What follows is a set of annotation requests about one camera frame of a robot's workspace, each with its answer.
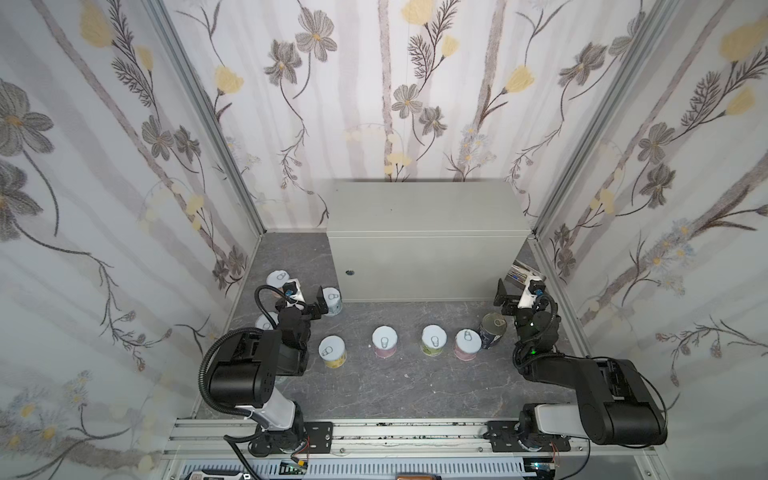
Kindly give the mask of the pink label can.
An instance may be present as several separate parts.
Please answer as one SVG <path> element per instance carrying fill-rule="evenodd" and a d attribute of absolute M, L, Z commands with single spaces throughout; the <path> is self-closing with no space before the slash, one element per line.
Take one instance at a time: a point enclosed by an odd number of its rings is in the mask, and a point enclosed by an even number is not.
<path fill-rule="evenodd" d="M 476 358 L 482 348 L 479 334 L 471 329 L 460 330 L 454 340 L 454 355 L 461 361 L 469 362 Z"/>
<path fill-rule="evenodd" d="M 374 330 L 372 342 L 375 355 L 386 359 L 397 352 L 398 334 L 393 327 L 382 325 Z"/>

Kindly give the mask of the yellow label can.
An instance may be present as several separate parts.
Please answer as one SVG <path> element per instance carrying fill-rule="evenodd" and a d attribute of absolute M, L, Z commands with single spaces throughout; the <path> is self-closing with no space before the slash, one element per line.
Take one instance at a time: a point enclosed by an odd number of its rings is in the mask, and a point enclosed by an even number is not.
<path fill-rule="evenodd" d="M 326 367 L 340 368 L 347 359 L 346 344 L 337 335 L 325 337 L 319 344 L 318 352 Z"/>

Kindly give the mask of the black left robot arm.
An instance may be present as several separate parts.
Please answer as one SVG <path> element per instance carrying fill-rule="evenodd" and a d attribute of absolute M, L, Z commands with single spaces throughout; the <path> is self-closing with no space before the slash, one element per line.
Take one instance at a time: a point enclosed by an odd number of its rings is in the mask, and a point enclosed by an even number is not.
<path fill-rule="evenodd" d="M 323 289 L 306 302 L 298 284 L 261 285 L 254 301 L 268 329 L 244 327 L 217 339 L 203 355 L 198 389 L 212 410 L 255 423 L 248 436 L 224 437 L 240 460 L 241 447 L 256 458 L 273 454 L 327 454 L 333 424 L 307 422 L 301 407 L 276 387 L 280 377 L 300 377 L 308 366 L 311 324 L 329 313 Z"/>

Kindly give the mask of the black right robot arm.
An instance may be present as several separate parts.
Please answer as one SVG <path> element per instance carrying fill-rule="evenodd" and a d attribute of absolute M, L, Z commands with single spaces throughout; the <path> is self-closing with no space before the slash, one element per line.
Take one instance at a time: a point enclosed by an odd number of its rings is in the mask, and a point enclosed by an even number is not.
<path fill-rule="evenodd" d="M 558 440 L 586 439 L 597 445 L 642 449 L 668 436 L 666 407 L 657 404 L 634 364 L 611 357 L 577 357 L 556 349 L 561 317 L 545 283 L 528 279 L 519 295 L 499 281 L 493 304 L 514 319 L 518 340 L 512 364 L 527 381 L 575 393 L 574 404 L 530 403 L 514 432 L 521 447 L 538 451 Z"/>

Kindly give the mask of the green label can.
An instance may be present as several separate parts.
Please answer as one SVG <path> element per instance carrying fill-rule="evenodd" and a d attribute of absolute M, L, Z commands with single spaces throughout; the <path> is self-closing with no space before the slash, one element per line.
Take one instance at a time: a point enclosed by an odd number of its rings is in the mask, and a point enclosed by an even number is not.
<path fill-rule="evenodd" d="M 435 324 L 427 325 L 422 330 L 421 349 L 429 357 L 439 356 L 446 345 L 446 331 Z"/>

